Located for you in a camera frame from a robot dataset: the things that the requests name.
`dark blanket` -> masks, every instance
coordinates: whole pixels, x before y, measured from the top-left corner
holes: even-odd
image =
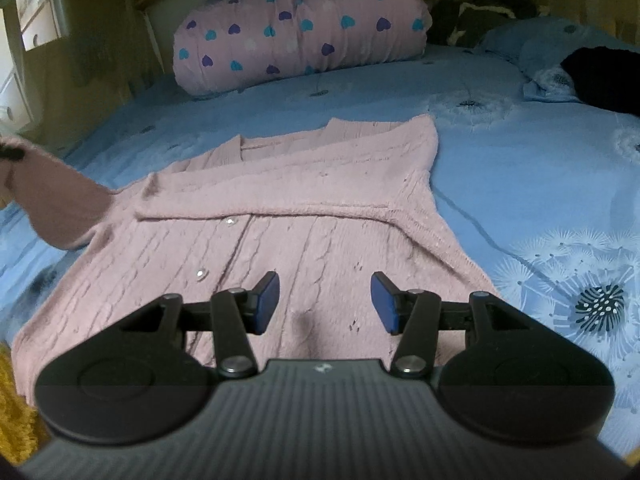
[[[580,48],[561,66],[585,104],[640,116],[640,54],[605,46]]]
[[[431,9],[433,25],[428,34],[428,42],[446,45],[451,33],[464,30],[465,37],[456,42],[456,46],[473,47],[492,28],[499,27],[509,21],[503,12],[492,10],[467,9],[461,12],[461,4],[457,0],[440,0]],[[496,7],[510,10],[518,20],[535,18],[538,8],[533,0],[468,0],[477,7]]]

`pink pillow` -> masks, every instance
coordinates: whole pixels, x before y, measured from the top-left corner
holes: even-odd
[[[189,94],[420,56],[423,0],[218,0],[174,37],[175,79]]]

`blue pillow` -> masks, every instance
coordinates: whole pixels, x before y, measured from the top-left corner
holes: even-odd
[[[582,47],[640,52],[640,48],[617,40],[595,27],[579,25],[554,16],[518,20],[490,30],[476,47],[476,54],[494,54],[515,64],[532,80],[525,85],[526,100],[576,102],[572,85],[553,84],[560,63]]]

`bed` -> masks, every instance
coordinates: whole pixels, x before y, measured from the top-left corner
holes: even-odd
[[[167,77],[65,160],[117,188],[237,134],[432,114],[439,213],[507,301],[607,364],[617,395],[600,437],[624,455],[640,444],[640,121],[580,103],[525,101],[526,82],[509,62],[442,46],[418,60],[216,98],[191,98]],[[81,250],[48,246],[15,205],[0,222],[0,327],[10,344]],[[591,312],[602,320],[589,321]]]

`yellow rug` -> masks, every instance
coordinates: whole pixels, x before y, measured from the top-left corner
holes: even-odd
[[[626,463],[628,463],[630,466],[640,464],[640,447],[626,457]]]
[[[49,439],[38,413],[15,392],[9,349],[0,345],[0,453],[13,465]]]

